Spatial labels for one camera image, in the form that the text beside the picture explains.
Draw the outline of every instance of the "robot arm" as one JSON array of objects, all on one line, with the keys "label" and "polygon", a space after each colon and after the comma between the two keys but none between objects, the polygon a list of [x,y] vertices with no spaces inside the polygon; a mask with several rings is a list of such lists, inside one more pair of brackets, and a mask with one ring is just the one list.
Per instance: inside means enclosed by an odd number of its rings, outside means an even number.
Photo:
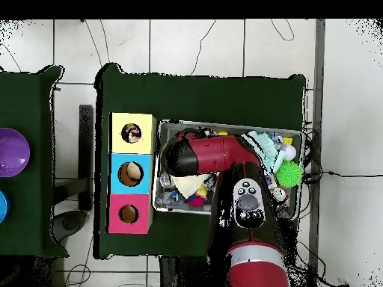
[{"label": "robot arm", "polygon": [[174,176],[220,172],[207,242],[218,287],[289,287],[263,168],[244,140],[181,132],[162,150],[162,166]]}]

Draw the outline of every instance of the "plastic bin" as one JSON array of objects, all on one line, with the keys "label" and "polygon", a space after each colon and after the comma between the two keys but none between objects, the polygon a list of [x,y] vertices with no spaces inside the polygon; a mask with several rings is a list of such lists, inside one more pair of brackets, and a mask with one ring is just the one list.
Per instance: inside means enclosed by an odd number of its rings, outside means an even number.
[{"label": "plastic bin", "polygon": [[[187,203],[177,204],[177,205],[165,205],[158,206],[156,205],[156,198],[160,197],[164,192],[164,189],[159,184],[159,177],[161,173],[164,171],[161,162],[159,159],[160,153],[162,151],[163,146],[166,142],[172,138],[176,133],[181,132],[185,128],[211,128],[214,132],[225,131],[229,135],[241,135],[249,131],[256,132],[277,132],[282,137],[292,138],[292,145],[295,147],[297,156],[294,158],[294,162],[303,167],[303,157],[304,157],[304,135],[300,131],[291,131],[291,130],[283,130],[283,129],[267,129],[267,128],[257,128],[250,126],[232,126],[225,124],[217,124],[217,123],[200,123],[200,122],[192,122],[192,121],[177,121],[175,120],[162,120],[159,122],[159,127],[157,131],[157,135],[159,136],[159,142],[156,144],[156,166],[154,170],[153,177],[153,207],[154,209],[161,212],[186,212],[192,214],[203,214],[209,215],[211,209],[212,202],[212,194],[208,195],[208,199],[205,205],[201,207],[191,207]],[[288,215],[284,215],[284,217],[292,217],[296,213],[299,202],[300,202],[300,193],[301,193],[301,184],[299,186],[295,186],[294,188],[289,188],[287,194],[289,195],[289,211]]]}]

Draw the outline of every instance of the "purple bowl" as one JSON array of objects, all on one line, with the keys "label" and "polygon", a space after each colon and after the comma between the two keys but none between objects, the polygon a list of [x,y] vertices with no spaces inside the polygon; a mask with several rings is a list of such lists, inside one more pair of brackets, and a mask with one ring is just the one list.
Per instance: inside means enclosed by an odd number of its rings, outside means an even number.
[{"label": "purple bowl", "polygon": [[0,177],[21,173],[29,161],[28,141],[16,130],[0,128]]}]

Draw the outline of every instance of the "yellow box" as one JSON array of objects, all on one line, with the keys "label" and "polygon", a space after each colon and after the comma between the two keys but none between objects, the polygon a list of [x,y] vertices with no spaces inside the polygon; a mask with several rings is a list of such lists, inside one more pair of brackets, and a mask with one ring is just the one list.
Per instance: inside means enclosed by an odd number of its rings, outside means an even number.
[{"label": "yellow box", "polygon": [[156,118],[151,114],[113,112],[111,113],[110,123],[112,133],[111,152],[120,154],[154,153]]}]

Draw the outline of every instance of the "dark green tablecloth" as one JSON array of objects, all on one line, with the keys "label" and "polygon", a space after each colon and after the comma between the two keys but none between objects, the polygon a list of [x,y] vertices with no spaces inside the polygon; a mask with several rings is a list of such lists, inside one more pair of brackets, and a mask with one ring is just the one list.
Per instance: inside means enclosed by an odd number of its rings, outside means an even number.
[{"label": "dark green tablecloth", "polygon": [[51,89],[61,67],[37,74],[0,72],[0,127],[21,132],[31,147],[27,167],[0,178],[10,210],[0,223],[0,255],[63,256],[49,234],[52,211]]},{"label": "dark green tablecloth", "polygon": [[109,112],[152,114],[162,119],[191,120],[241,126],[301,131],[305,79],[247,77],[176,77],[159,74],[123,74],[117,64],[105,65],[96,77],[95,245],[99,254],[202,256],[205,253],[209,217],[155,212],[147,235],[105,234]]}]

